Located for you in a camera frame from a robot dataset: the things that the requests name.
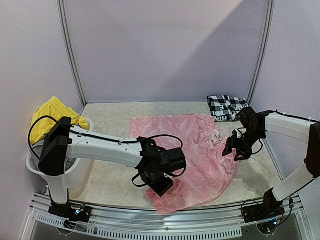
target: folded cloth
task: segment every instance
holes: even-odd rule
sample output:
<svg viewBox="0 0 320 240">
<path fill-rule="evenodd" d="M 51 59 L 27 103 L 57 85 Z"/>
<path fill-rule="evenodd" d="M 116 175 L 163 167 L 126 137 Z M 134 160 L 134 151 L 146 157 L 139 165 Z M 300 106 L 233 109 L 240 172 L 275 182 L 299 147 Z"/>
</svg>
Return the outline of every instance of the folded cloth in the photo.
<svg viewBox="0 0 320 240">
<path fill-rule="evenodd" d="M 201 114 L 175 116 L 146 116 L 131 119 L 130 136 L 151 137 L 169 134 L 183 141 L 187 168 L 185 173 L 172 178 L 173 187 L 162 197 L 151 188 L 146 196 L 161 213 L 172 213 L 216 200 L 227 188 L 238 168 L 235 152 L 222 156 L 226 137 L 220 132 L 214 118 Z M 166 149 L 178 148 L 180 142 L 170 137 L 154 139 Z"/>
<path fill-rule="evenodd" d="M 208 96 L 206 98 L 210 107 L 211 115 L 216 122 L 236 121 L 238 113 L 248 107 L 245 98 L 231 97 L 226 95 Z"/>
<path fill-rule="evenodd" d="M 86 130 L 89 129 L 89 124 L 86 122 L 85 118 L 83 116 L 79 116 L 79 114 L 73 111 L 71 107 L 66 107 L 66 105 L 64 105 L 56 96 L 53 96 L 48 102 L 44 103 L 35 111 L 31 125 L 33 125 L 40 117 L 46 115 L 53 117 L 57 121 L 62 117 L 70 117 L 72 118 L 72 124 L 78 124 L 81 128 Z M 32 130 L 30 142 L 35 144 L 40 141 L 55 124 L 56 123 L 49 118 L 44 118 L 39 121 Z"/>
</svg>

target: table surface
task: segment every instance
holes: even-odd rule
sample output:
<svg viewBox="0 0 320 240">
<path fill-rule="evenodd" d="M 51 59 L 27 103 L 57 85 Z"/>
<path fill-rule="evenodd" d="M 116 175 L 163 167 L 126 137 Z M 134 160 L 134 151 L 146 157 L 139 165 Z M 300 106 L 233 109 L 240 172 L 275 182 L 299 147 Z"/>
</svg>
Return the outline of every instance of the table surface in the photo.
<svg viewBox="0 0 320 240">
<path fill-rule="evenodd" d="M 94 123 L 94 132 L 117 137 L 129 137 L 132 117 L 172 116 L 178 114 L 210 115 L 206 102 L 132 102 L 88 104 L 82 115 Z M 220 130 L 228 137 L 240 122 L 218 122 Z M 260 143 L 253 146 L 253 151 Z M 137 170 L 112 162 L 95 160 L 85 181 L 69 190 L 71 200 L 100 205 L 122 207 L 153 207 L 145 196 L 148 187 L 135 187 L 131 179 Z M 222 205 L 261 198 L 270 188 L 280 183 L 277 169 L 264 147 L 249 160 L 239 162 L 235 176 L 225 192 L 205 206 Z"/>
</svg>

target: pink cloth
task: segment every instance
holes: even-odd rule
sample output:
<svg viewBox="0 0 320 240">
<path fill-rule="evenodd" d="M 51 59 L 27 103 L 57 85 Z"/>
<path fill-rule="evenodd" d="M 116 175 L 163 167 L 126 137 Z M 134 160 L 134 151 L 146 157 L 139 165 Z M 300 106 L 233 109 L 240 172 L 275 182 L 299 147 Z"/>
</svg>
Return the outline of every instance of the pink cloth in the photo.
<svg viewBox="0 0 320 240">
<path fill-rule="evenodd" d="M 226 137 L 214 118 L 200 114 L 146 116 L 131 119 L 130 136 L 151 137 L 170 134 L 183 141 L 187 168 L 181 177 L 171 177 L 173 187 L 162 197 L 151 188 L 146 192 L 153 206 L 161 213 L 172 213 L 219 198 L 233 179 L 238 168 L 235 152 L 222 156 Z M 154 139 L 166 149 L 177 148 L 180 142 L 170 137 Z"/>
</svg>

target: gray wall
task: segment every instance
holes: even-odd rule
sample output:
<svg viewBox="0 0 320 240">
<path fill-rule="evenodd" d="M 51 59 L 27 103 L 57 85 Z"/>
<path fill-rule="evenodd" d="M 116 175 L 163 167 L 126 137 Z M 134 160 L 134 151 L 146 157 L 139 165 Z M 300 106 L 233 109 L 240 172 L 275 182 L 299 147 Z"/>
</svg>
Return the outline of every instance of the gray wall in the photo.
<svg viewBox="0 0 320 240">
<path fill-rule="evenodd" d="M 320 3 L 275 1 L 270 37 L 252 106 L 320 120 Z M 267 139 L 284 177 L 303 163 L 307 147 L 269 134 Z M 320 179 L 304 188 L 301 200 L 314 239 L 320 239 Z"/>
<path fill-rule="evenodd" d="M 89 103 L 247 97 L 267 0 L 68 0 Z"/>
<path fill-rule="evenodd" d="M 35 191 L 28 172 L 31 118 L 53 95 L 82 109 L 63 41 L 56 0 L 0 1 L 0 239 L 17 240 Z"/>
</svg>

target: black and white checkered cloth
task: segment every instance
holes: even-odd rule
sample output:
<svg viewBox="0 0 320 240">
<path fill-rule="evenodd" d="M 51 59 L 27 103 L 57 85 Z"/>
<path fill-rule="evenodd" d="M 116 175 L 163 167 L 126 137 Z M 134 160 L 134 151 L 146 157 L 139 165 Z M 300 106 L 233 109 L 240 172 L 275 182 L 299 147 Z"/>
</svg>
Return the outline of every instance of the black and white checkered cloth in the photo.
<svg viewBox="0 0 320 240">
<path fill-rule="evenodd" d="M 241 109 L 248 107 L 246 99 L 226 95 L 208 96 L 207 102 L 214 121 L 236 121 Z"/>
</svg>

